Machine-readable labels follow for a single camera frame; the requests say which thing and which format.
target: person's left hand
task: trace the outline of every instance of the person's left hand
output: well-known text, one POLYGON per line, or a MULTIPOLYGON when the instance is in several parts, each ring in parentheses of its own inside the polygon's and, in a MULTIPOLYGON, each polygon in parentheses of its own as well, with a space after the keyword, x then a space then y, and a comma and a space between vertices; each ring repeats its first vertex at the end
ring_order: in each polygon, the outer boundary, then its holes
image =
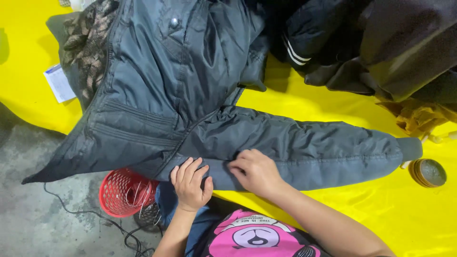
POLYGON ((197 171, 202 159, 193 161, 192 157, 187 159, 181 167, 175 166, 171 171, 171 183, 175 186, 178 195, 178 208, 197 212, 211 199, 213 193, 213 178, 208 177, 205 181, 205 188, 202 190, 203 175, 208 171, 209 166, 205 165, 197 171))

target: person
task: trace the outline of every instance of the person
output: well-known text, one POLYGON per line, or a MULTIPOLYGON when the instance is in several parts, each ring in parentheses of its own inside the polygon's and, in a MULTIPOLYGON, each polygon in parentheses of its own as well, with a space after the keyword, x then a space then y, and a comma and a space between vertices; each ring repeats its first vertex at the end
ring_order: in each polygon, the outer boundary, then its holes
POLYGON ((209 167, 198 169, 201 163, 189 158, 174 167, 171 184, 159 184, 156 202, 168 228, 153 257, 395 257, 368 228, 287 184, 275 162, 255 149, 230 162, 230 172, 308 233, 243 209, 223 219, 207 205, 213 183, 202 182, 209 167))

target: blue jeans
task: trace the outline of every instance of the blue jeans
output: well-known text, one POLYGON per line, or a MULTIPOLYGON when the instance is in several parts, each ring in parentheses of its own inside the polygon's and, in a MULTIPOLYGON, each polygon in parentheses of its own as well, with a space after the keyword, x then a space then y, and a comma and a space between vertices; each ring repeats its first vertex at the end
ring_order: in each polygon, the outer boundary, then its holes
MULTIPOLYGON (((165 227, 168 227, 178 206, 175 187, 170 182, 160 182, 155 192, 155 201, 160 208, 161 221, 165 227)), ((198 210, 187 239, 185 257, 193 256, 195 247, 205 232, 222 218, 219 214, 212 212, 207 205, 198 210)))

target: concrete floor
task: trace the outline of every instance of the concrete floor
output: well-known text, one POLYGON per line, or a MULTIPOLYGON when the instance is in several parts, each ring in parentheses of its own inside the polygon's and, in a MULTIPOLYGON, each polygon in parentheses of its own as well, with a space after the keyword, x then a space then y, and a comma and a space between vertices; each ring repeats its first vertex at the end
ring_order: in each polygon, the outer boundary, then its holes
MULTIPOLYGON (((23 178, 47 163, 63 138, 62 134, 19 121, 0 146, 0 255, 134 256, 115 226, 94 214, 66 213, 56 197, 44 192, 42 183, 21 185, 23 178)), ((100 212, 98 188, 105 175, 106 172, 77 175, 48 183, 47 189, 60 195, 70 211, 100 212)), ((122 222, 127 231, 137 228, 132 217, 112 220, 122 222)), ((145 247, 156 247, 160 240, 157 233, 138 231, 135 236, 145 247)))

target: pink t-shirt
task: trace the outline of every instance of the pink t-shirt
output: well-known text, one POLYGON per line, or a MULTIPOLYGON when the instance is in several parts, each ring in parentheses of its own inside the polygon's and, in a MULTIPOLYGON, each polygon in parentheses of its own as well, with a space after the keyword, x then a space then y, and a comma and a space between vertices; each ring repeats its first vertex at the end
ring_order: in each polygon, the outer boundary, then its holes
POLYGON ((330 257, 307 233, 264 215, 237 210, 210 232, 199 257, 330 257))

